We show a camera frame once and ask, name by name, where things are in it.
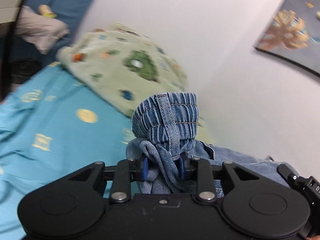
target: metal screw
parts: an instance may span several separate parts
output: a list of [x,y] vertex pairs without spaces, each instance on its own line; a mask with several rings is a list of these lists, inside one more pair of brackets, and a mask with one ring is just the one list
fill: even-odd
[[167,202],[168,202],[168,201],[166,201],[165,199],[163,199],[163,200],[160,200],[160,201],[159,201],[159,204],[167,204]]
[[124,192],[115,192],[115,193],[112,193],[111,194],[111,198],[114,199],[114,200],[124,200],[127,198],[127,194],[124,193]]
[[211,191],[203,191],[199,194],[199,197],[204,200],[212,200],[215,198],[215,194]]

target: gold circular pattern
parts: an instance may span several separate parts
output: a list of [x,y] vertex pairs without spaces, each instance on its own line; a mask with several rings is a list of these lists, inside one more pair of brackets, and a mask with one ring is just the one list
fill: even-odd
[[84,122],[95,123],[98,121],[98,116],[96,113],[88,109],[78,109],[76,115],[81,121]]
[[39,101],[42,97],[42,91],[34,89],[34,92],[29,92],[21,97],[22,102],[30,103],[31,101]]

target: small toy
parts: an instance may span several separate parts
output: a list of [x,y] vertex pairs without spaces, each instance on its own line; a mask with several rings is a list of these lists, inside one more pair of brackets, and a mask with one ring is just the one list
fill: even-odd
[[57,15],[51,11],[51,8],[48,5],[41,4],[38,7],[40,15],[49,18],[56,18]]

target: bed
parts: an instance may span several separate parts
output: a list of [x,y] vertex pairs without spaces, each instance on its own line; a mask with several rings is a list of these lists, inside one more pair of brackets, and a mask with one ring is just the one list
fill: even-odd
[[24,235],[25,194],[97,160],[116,165],[132,139],[131,120],[59,64],[33,76],[0,107],[0,239]]

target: jeans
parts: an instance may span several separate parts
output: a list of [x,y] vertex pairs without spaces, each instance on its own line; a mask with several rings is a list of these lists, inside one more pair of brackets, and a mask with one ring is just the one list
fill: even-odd
[[[195,140],[198,109],[193,93],[161,93],[144,100],[132,117],[132,131],[136,139],[126,148],[127,158],[146,155],[155,167],[150,168],[145,182],[139,182],[144,194],[195,194],[196,183],[182,181],[174,161],[185,152],[188,158],[200,157],[210,164],[222,165],[233,161],[282,185],[288,184],[277,173],[280,163],[260,160],[226,148]],[[215,180],[218,197],[223,197],[219,180]]]

